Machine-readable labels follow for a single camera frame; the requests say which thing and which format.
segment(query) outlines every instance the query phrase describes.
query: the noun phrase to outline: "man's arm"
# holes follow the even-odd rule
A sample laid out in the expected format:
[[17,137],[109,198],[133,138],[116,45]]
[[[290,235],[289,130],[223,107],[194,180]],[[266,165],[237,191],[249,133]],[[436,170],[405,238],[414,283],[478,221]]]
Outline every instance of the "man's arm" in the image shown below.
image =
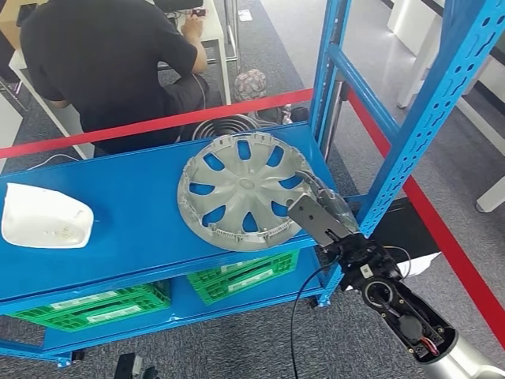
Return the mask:
[[192,73],[203,73],[207,69],[207,53],[200,39],[202,35],[202,21],[197,17],[186,18],[180,29],[186,41],[197,48],[197,57],[191,69]]

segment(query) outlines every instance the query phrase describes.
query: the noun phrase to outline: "black cloth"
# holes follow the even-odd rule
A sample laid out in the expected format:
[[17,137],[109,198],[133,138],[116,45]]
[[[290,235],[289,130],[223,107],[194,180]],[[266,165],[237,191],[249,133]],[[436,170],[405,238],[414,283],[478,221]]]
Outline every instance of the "black cloth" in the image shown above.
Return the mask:
[[[191,75],[197,49],[145,0],[49,0],[23,23],[21,48],[34,88],[46,99],[69,101],[84,132],[194,110],[162,88],[158,63],[197,84]],[[191,92],[201,97],[200,87]],[[115,143],[108,152],[170,143],[179,133],[125,137],[126,147]]]

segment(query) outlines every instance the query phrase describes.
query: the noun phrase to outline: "sticker on crate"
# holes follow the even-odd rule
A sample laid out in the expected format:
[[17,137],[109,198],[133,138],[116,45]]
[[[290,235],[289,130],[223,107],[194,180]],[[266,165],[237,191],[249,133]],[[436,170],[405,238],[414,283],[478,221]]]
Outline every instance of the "sticker on crate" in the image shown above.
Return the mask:
[[113,298],[118,296],[118,292],[108,291],[101,294],[84,296],[82,298],[75,298],[73,300],[66,300],[66,302],[55,302],[51,306],[54,310],[66,310],[67,308],[72,308],[74,306],[81,306],[90,302],[96,302],[98,300],[104,300],[106,298]]
[[249,263],[254,263],[256,261],[259,261],[262,258],[255,258],[255,259],[251,259],[249,261],[243,261],[243,262],[238,262],[238,263],[234,263],[232,265],[226,265],[226,266],[221,266],[221,272],[224,274],[225,272],[228,272],[228,271],[233,271],[236,268],[240,268],[243,265],[249,265]]
[[272,275],[274,275],[274,270],[272,270],[272,269],[267,270],[265,272],[262,272],[261,274],[252,276],[249,279],[243,280],[241,282],[230,284],[230,285],[228,285],[228,291],[230,291],[230,292],[237,291],[237,290],[239,290],[240,288],[243,288],[243,287],[246,287],[246,286],[248,286],[249,284],[253,284],[253,283],[255,283],[255,282],[257,282],[257,281],[259,281],[259,280],[263,280],[263,279],[265,279],[265,278],[268,278],[269,276],[272,276]]
[[122,310],[114,310],[112,312],[103,313],[103,314],[96,314],[95,316],[88,316],[86,319],[89,322],[103,322],[112,320],[118,317],[124,317],[132,313],[140,312],[142,310],[139,306],[129,306],[127,308],[123,308]]

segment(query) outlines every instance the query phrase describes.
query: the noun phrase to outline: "person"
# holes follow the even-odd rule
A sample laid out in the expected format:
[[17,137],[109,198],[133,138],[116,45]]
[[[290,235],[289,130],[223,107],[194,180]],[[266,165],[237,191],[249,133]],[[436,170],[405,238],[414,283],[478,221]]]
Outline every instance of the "person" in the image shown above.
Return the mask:
[[[54,107],[73,105],[90,132],[201,109],[210,92],[197,75],[207,68],[202,31],[192,17],[180,34],[145,0],[49,0],[22,25],[20,41],[35,90]],[[181,78],[161,87],[160,61]],[[95,145],[128,152],[185,139],[182,130]]]

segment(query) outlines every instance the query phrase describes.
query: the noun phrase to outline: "red barrier tape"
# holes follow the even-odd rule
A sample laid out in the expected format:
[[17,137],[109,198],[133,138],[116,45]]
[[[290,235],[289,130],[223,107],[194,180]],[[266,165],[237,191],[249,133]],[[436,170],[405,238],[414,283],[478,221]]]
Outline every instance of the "red barrier tape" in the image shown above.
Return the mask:
[[[365,126],[377,148],[385,157],[390,151],[390,143],[377,126],[354,91],[349,91],[350,105]],[[430,233],[449,262],[452,270],[460,279],[464,289],[477,306],[484,320],[494,333],[505,349],[505,310],[488,287],[485,281],[473,267],[467,255],[463,251],[449,228],[430,203],[421,187],[412,176],[403,185],[414,208],[421,216]]]
[[132,136],[133,134],[152,132],[155,130],[174,128],[176,126],[191,124],[194,122],[202,122],[231,116],[233,114],[248,113],[262,109],[281,107],[290,103],[301,103],[312,99],[312,89],[302,89],[300,91],[286,92],[281,95],[264,97],[252,101],[244,101],[223,107],[209,108],[203,111],[195,111],[175,116],[157,118],[135,124],[118,126],[115,128],[97,130],[95,132],[77,134],[70,137],[54,138],[52,140],[44,140],[31,142],[29,144],[20,144],[10,148],[0,148],[1,158],[13,158],[14,156],[23,156],[35,152],[46,152],[57,148],[68,148],[74,144],[87,144],[109,140],[111,138]]

